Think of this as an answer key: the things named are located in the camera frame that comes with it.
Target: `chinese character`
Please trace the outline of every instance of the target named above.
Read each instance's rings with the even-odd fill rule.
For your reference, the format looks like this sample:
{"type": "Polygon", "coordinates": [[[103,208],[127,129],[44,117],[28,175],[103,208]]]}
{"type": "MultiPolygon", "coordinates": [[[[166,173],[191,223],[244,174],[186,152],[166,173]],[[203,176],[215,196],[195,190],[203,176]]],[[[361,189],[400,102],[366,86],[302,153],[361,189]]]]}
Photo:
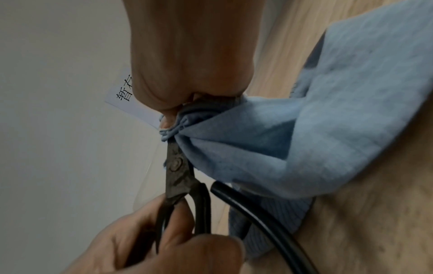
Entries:
{"type": "Polygon", "coordinates": [[[123,86],[128,85],[129,89],[131,89],[131,85],[129,84],[129,82],[132,80],[132,76],[129,74],[127,79],[124,79],[125,83],[123,84],[123,86]]]}
{"type": "Polygon", "coordinates": [[[119,93],[117,94],[117,98],[119,98],[121,101],[122,99],[125,99],[126,101],[129,101],[131,98],[132,93],[129,93],[125,88],[120,88],[119,93]]]}

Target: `hand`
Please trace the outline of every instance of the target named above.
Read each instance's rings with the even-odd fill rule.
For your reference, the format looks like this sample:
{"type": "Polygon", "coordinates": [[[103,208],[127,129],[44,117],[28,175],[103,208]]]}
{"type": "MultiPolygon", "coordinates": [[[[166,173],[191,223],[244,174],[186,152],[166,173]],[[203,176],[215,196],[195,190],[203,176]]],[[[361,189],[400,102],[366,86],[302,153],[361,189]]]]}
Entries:
{"type": "Polygon", "coordinates": [[[195,93],[239,96],[254,72],[264,0],[123,0],[134,96],[169,127],[195,93]]]}
{"type": "Polygon", "coordinates": [[[238,274],[244,261],[242,242],[220,235],[192,237],[194,218],[185,200],[171,215],[159,254],[151,251],[141,263],[124,268],[140,232],[154,229],[164,198],[157,197],[102,230],[63,274],[238,274]]]}

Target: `paper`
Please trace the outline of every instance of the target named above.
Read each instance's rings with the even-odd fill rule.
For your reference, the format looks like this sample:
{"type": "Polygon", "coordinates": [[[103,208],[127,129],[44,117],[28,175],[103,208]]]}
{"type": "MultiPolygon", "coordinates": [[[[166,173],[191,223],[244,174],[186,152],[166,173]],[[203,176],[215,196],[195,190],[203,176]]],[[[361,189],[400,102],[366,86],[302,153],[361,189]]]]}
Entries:
{"type": "Polygon", "coordinates": [[[132,92],[131,68],[124,66],[109,90],[105,102],[137,117],[154,128],[159,128],[161,114],[140,103],[132,92]]]}

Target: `wooden surface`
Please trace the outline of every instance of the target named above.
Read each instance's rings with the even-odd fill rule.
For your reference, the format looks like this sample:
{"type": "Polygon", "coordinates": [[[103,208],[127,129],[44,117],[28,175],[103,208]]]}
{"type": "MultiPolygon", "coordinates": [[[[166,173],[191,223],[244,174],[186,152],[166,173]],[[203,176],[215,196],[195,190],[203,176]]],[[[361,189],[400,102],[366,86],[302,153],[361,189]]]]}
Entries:
{"type": "MultiPolygon", "coordinates": [[[[250,95],[285,98],[326,27],[389,0],[288,0],[250,95]]],[[[433,273],[433,100],[355,180],[319,197],[296,238],[321,274],[433,273]]],[[[227,232],[227,218],[218,232],[227,232]]],[[[291,273],[276,251],[242,273],[291,273]]]]}

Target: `black tube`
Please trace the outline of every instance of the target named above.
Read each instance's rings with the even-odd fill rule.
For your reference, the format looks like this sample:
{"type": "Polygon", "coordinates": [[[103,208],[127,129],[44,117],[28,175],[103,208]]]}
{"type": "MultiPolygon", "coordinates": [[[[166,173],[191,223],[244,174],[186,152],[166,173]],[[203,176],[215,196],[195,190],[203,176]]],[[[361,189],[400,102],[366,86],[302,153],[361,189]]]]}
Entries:
{"type": "Polygon", "coordinates": [[[293,274],[318,274],[301,246],[286,228],[268,212],[219,181],[212,184],[211,192],[257,226],[279,250],[293,274]]]}

